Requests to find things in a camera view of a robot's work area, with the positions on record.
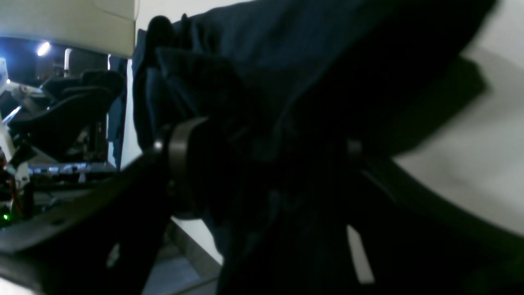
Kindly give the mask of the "image-right right gripper white left finger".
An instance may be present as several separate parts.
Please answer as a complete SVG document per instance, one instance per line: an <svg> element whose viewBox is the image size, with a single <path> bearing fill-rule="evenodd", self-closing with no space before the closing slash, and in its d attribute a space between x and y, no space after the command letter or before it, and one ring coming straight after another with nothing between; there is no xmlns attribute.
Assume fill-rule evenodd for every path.
<svg viewBox="0 0 524 295"><path fill-rule="evenodd" d="M164 128L113 178L2 230L2 295L140 295L171 216L202 213L189 162L206 123Z"/></svg>

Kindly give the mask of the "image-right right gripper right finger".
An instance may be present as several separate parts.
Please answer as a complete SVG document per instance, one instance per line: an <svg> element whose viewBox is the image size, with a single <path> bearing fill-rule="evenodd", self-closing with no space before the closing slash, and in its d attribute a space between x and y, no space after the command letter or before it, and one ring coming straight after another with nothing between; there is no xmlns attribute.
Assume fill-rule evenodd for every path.
<svg viewBox="0 0 524 295"><path fill-rule="evenodd" d="M444 200L348 141L346 220L377 295L522 295L523 238Z"/></svg>

